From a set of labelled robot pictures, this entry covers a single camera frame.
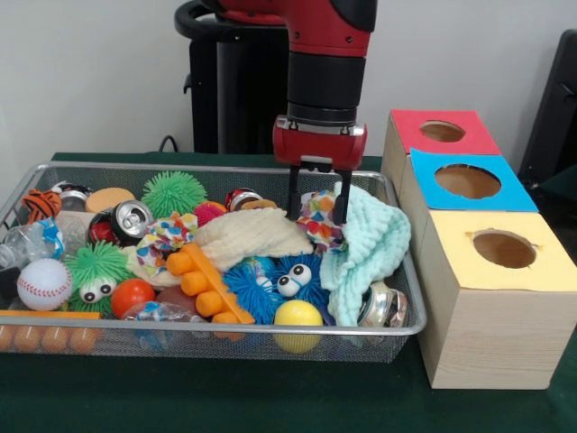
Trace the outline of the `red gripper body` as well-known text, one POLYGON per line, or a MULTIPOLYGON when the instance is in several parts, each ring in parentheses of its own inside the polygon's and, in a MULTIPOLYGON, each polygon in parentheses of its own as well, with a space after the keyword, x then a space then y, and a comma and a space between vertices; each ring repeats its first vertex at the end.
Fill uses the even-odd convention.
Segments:
POLYGON ((349 134, 328 134, 275 125, 272 133, 274 154, 289 165, 304 162, 330 164, 334 170, 356 170, 362 163, 367 141, 365 125, 355 125, 349 134))

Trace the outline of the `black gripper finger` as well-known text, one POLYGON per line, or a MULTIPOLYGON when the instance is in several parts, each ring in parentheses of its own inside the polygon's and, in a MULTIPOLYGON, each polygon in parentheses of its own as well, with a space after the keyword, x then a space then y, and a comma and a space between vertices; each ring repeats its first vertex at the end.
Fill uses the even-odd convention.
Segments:
POLYGON ((300 210, 300 195, 298 191, 299 171, 300 167, 298 165, 291 165, 289 168, 287 217, 290 220, 296 220, 300 210))
POLYGON ((343 225, 346 223, 352 172, 350 170, 339 170, 337 174, 341 180, 334 184, 334 192, 337 197, 334 203, 333 216, 336 225, 343 225))

